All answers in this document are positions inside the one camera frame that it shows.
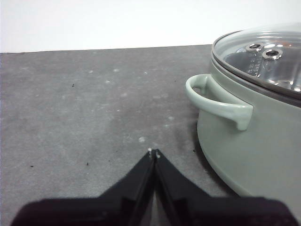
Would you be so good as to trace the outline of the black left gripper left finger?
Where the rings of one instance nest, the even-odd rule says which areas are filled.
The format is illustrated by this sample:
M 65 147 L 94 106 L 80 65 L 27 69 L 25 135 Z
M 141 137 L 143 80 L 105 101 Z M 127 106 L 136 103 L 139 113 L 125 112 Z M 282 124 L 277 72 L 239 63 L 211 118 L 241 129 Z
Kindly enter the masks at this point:
M 149 150 L 98 197 L 43 199 L 24 205 L 13 226 L 148 225 L 154 192 L 155 150 Z

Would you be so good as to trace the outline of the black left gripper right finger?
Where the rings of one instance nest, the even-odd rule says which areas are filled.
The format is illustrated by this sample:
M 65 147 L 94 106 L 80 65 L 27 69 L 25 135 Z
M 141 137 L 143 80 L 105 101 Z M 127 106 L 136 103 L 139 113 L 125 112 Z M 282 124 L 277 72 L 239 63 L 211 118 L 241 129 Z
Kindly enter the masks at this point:
M 212 197 L 155 149 L 156 193 L 172 226 L 296 226 L 288 207 L 263 197 Z

